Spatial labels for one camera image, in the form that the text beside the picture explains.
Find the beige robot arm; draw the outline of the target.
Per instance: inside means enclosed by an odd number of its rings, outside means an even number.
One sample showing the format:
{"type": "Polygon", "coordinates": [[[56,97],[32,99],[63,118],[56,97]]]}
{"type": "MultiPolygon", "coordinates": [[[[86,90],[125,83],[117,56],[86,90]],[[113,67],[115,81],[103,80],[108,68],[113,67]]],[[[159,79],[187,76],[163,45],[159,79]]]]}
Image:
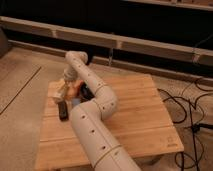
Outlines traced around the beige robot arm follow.
{"type": "Polygon", "coordinates": [[[85,52],[68,51],[65,58],[69,68],[64,75],[70,81],[80,77],[94,95],[70,111],[72,128],[94,170],[141,171],[103,123],[116,111],[115,92],[86,65],[88,55],[85,52]]]}

